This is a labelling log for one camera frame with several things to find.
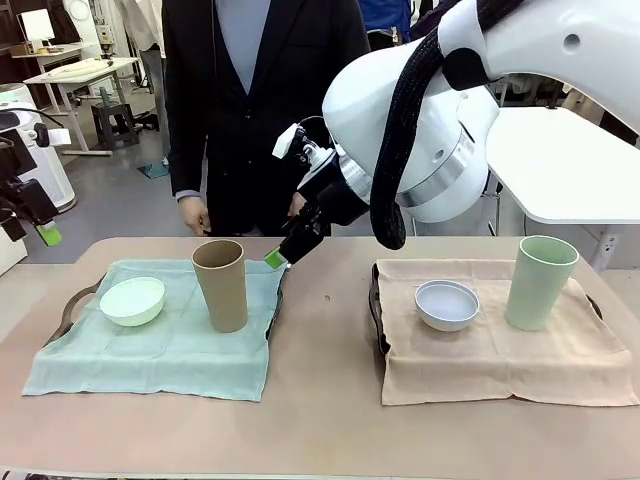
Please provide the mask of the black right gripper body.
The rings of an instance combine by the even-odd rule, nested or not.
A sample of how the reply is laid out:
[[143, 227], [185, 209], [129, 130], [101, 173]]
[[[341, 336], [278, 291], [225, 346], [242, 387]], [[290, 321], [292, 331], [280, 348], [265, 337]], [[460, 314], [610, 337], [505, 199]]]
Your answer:
[[332, 155], [305, 175], [298, 192], [327, 222], [350, 225], [369, 211], [370, 175], [349, 156]]

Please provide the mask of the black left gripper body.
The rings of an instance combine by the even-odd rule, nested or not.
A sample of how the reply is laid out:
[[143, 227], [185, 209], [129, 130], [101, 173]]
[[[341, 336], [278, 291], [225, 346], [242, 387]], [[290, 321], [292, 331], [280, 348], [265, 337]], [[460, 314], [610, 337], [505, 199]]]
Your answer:
[[30, 180], [23, 181], [20, 176], [33, 168], [33, 159], [18, 138], [1, 138], [1, 192], [18, 193], [31, 186]]

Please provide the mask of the person's right hand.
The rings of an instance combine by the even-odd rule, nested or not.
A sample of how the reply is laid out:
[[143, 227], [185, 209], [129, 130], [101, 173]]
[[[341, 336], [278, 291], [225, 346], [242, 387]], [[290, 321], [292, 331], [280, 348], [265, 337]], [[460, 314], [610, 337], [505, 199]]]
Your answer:
[[211, 232], [209, 214], [200, 196], [183, 196], [178, 200], [178, 207], [184, 223], [196, 236], [209, 235]]

